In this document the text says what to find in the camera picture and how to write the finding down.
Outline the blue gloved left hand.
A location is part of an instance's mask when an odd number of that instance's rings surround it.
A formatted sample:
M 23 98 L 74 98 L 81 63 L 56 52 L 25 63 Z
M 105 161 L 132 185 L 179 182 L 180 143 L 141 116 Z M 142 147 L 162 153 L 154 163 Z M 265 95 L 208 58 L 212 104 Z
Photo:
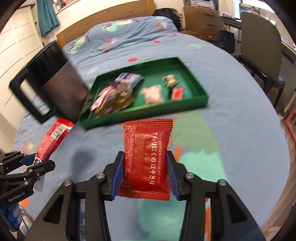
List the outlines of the blue gloved left hand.
M 1 219 L 10 231 L 17 232 L 23 219 L 20 205 L 17 203 L 8 209 L 1 209 Z

